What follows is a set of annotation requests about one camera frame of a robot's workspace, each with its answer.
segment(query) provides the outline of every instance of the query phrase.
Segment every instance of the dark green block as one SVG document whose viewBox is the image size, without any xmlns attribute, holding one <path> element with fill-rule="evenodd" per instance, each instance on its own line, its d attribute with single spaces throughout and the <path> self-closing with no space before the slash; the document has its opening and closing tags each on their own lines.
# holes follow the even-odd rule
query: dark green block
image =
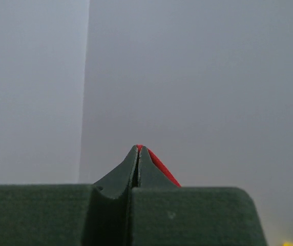
<svg viewBox="0 0 293 246">
<path fill-rule="evenodd" d="M 93 185 L 0 186 L 0 246 L 81 246 L 93 238 Z"/>
<path fill-rule="evenodd" d="M 132 245 L 266 246 L 251 198 L 236 188 L 134 188 Z"/>
</svg>

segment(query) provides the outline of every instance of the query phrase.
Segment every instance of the red edge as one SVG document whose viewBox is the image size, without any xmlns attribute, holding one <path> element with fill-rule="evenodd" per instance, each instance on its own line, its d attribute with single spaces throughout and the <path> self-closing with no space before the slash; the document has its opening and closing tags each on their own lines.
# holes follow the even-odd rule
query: red edge
<svg viewBox="0 0 293 246">
<path fill-rule="evenodd" d="M 136 145 L 138 148 L 138 152 L 141 151 L 143 145 Z M 181 187 L 179 182 L 176 180 L 176 178 L 170 173 L 170 171 L 167 169 L 167 167 L 161 162 L 161 160 L 151 151 L 148 149 L 149 155 L 151 157 L 151 160 L 153 164 L 175 185 L 178 187 Z"/>
</svg>

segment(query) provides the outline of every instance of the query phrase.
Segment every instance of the white surface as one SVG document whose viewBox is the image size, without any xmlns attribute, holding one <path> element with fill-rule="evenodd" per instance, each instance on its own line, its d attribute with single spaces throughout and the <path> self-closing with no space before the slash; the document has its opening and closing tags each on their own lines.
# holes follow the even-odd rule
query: white surface
<svg viewBox="0 0 293 246">
<path fill-rule="evenodd" d="M 88 7 L 0 1 L 0 183 L 77 182 Z"/>
<path fill-rule="evenodd" d="M 293 1 L 92 1 L 80 181 L 144 144 L 293 240 Z"/>
</svg>

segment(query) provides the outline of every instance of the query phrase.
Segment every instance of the white wall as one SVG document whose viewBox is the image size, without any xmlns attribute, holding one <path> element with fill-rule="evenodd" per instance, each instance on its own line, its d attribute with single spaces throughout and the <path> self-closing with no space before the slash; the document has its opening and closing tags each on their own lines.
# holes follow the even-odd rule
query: white wall
<svg viewBox="0 0 293 246">
<path fill-rule="evenodd" d="M 144 144 L 293 240 L 293 1 L 91 1 L 83 111 L 81 181 Z"/>
<path fill-rule="evenodd" d="M 78 180 L 88 8 L 0 1 L 0 183 Z"/>
</svg>

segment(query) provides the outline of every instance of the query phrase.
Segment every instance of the wall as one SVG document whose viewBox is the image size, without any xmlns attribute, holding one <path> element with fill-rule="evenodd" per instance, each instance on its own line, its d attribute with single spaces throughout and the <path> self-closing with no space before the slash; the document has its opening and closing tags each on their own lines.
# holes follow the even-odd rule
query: wall
<svg viewBox="0 0 293 246">
<path fill-rule="evenodd" d="M 293 2 L 92 1 L 83 112 L 80 181 L 144 144 L 293 240 Z"/>
<path fill-rule="evenodd" d="M 0 183 L 77 182 L 89 1 L 0 1 Z"/>
</svg>

